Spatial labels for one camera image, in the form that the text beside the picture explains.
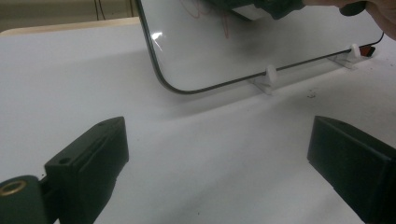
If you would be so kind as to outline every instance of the black wire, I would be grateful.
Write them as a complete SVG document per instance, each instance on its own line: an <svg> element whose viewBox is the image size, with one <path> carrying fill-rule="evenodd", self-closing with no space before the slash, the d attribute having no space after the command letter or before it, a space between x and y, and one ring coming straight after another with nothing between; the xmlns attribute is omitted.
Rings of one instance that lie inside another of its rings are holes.
<svg viewBox="0 0 396 224"><path fill-rule="evenodd" d="M105 13L103 13L102 1L101 1L101 0L99 0L99 8L100 8L100 10L101 10L101 12L102 12L103 20L106 20L106 18L105 18Z"/></svg>
<svg viewBox="0 0 396 224"><path fill-rule="evenodd" d="M96 10L96 20L99 21L99 13L98 13L98 6L96 5L96 0L93 0L95 3L95 10Z"/></svg>

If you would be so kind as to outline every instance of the glass panel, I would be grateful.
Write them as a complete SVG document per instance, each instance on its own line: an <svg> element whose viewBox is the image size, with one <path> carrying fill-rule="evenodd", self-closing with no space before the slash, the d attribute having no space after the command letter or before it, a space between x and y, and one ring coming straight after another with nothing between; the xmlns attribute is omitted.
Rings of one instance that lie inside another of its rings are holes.
<svg viewBox="0 0 396 224"><path fill-rule="evenodd" d="M344 17L337 7L305 7L274 21L245 21L205 0L141 0L142 25L159 80L195 93L276 68L379 41L371 16Z"/></svg>

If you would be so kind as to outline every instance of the black glass edge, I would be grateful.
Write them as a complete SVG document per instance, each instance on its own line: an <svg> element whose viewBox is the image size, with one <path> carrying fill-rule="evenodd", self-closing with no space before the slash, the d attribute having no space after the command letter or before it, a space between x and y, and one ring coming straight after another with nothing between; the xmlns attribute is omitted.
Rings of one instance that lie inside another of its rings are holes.
<svg viewBox="0 0 396 224"><path fill-rule="evenodd" d="M145 16L145 13L144 13L142 1L144 1L144 0L137 0L137 9L139 11L140 23L142 24L143 34L144 34L144 36L146 38L146 44L148 46L149 57L151 59L152 65L154 67L156 77L158 78L160 83L166 89L168 89L169 91L172 91L172 92L178 93L178 94L189 95L189 94L195 94L195 93L200 93L200 92L204 92L204 91L211 91L211 90L214 90L216 88L220 88L220 87L223 87L223 86L234 84L236 82L240 82L240 81L244 81L244 80L251 79L251 78L254 78L254 77L259 77L259 76L265 76L266 75L265 72L262 72L262 73L258 73L258 74L247 76L247 77L237 78L237 79L234 79L234 80L231 80L231 81L223 82L223 83L220 83L220 84L217 84L217 85L214 85L214 86L202 88L202 89L195 90L195 91L183 91L183 90L179 90L179 89L173 87L163 77L163 73L162 73L161 68L160 68L160 66L158 64L157 56L156 56L155 50L154 50L154 45L152 44L152 41L151 41L151 38L150 38L149 25L148 25L147 20L146 20L146 16ZM360 46L360 48L378 44L382 40L383 37L384 37L384 33L382 33L382 35L381 35L381 37L379 38L378 41L376 41L376 42L374 42L372 44L367 44L367 45ZM351 51L351 49L342 50L342 51L335 52L333 54L329 54L329 55L325 55L325 56L321 56L321 57L318 57L318 58L315 58L315 59L310 59L310 60L306 60L306 61L299 62L299 63L289 64L289 65L277 68L276 71L285 70L285 69L288 69L288 68L291 68L291 67L294 67L294 66L298 66L298 65L304 64L304 63L312 63L312 62L320 60L320 59L325 59L325 58L332 57L334 55L341 54L341 53L348 53L350 51Z"/></svg>

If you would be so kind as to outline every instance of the white plastic clip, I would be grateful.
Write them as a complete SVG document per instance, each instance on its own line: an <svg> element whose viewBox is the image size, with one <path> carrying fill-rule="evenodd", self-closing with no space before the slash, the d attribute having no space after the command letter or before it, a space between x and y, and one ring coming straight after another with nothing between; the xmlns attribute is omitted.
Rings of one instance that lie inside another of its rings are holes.
<svg viewBox="0 0 396 224"><path fill-rule="evenodd" d="M328 59L344 66L345 68L352 69L353 64L356 63L360 58L361 50L357 44L353 44L350 46L350 52L337 54L329 57Z"/></svg>
<svg viewBox="0 0 396 224"><path fill-rule="evenodd" d="M272 87L273 84L277 80L277 71L273 65L268 65L265 68L265 76L254 77L250 80L252 84L254 84L257 88L261 91L265 92L266 94L272 94Z"/></svg>

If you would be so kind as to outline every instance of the human hand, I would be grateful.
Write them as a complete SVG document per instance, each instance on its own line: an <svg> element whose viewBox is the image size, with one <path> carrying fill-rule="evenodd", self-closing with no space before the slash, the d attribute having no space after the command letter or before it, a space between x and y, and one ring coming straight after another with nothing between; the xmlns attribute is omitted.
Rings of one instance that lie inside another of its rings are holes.
<svg viewBox="0 0 396 224"><path fill-rule="evenodd" d="M336 6L344 7L347 4L360 0L303 0L306 6ZM390 38L396 40L396 0L369 0L366 10L376 24Z"/></svg>

